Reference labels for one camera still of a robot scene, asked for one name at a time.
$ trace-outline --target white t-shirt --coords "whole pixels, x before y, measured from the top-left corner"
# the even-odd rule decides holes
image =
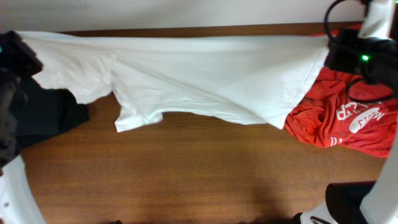
[[[74,37],[19,32],[44,70],[43,88],[66,88],[78,103],[114,92],[126,131],[183,111],[282,129],[328,54],[326,37]]]

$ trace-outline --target white wall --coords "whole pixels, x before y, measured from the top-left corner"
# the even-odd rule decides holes
[[[0,0],[0,30],[94,30],[321,22],[334,0]],[[359,21],[344,2],[333,21]]]

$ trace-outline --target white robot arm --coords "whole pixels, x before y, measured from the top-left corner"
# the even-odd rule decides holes
[[[367,17],[358,37],[362,39],[390,39],[391,30],[397,29],[394,27],[394,25],[397,25],[395,21],[396,15],[398,15],[396,13],[397,5],[398,1],[396,0],[372,0],[369,3]],[[361,198],[357,210],[361,215],[355,223],[398,224],[398,134],[379,179],[374,185],[370,184],[370,187],[370,192]],[[335,221],[336,217],[333,218],[331,214],[338,217],[341,215],[341,211],[336,211],[336,209],[339,210],[340,208],[331,206],[327,203],[327,200],[326,197],[326,202],[314,210],[296,216],[296,222],[301,224],[348,224],[348,222],[338,223]]]

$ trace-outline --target t-shirt sleeve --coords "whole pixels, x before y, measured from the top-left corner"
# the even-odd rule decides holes
[[[82,37],[62,34],[49,37],[48,33],[40,33],[19,32],[44,65],[43,70],[33,76],[42,88],[67,89],[77,103],[83,104],[111,93],[114,53],[79,42]]]

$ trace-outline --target clothing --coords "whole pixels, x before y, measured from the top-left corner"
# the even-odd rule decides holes
[[[1,221],[13,224],[46,224],[30,191],[22,157],[17,156],[1,169]]]
[[[16,140],[21,148],[89,120],[87,106],[78,105],[68,90],[44,90],[33,78],[26,78],[19,91],[24,96],[14,98],[10,111],[17,120]]]
[[[323,68],[306,98],[288,115],[285,129],[298,140],[316,146],[342,145],[388,157],[397,126],[397,101],[351,101],[345,88],[357,78],[361,76]],[[362,82],[350,90],[350,96],[362,100],[390,94],[388,87]]]
[[[78,103],[111,91],[127,131],[183,111],[282,129],[328,53],[326,37],[73,37],[19,32],[44,64],[43,88],[66,88]]]

